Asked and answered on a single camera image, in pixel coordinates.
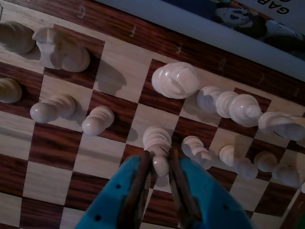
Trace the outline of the turquoise gripper finger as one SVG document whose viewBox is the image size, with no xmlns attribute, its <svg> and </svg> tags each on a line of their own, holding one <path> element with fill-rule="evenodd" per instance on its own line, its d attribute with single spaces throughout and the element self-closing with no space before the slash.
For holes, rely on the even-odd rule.
<svg viewBox="0 0 305 229">
<path fill-rule="evenodd" d="M 138 229 L 151 185 L 151 155 L 128 157 L 78 222 L 77 229 Z"/>
<path fill-rule="evenodd" d="M 169 151 L 169 183 L 183 229 L 252 229 L 241 205 L 199 164 Z"/>
</svg>

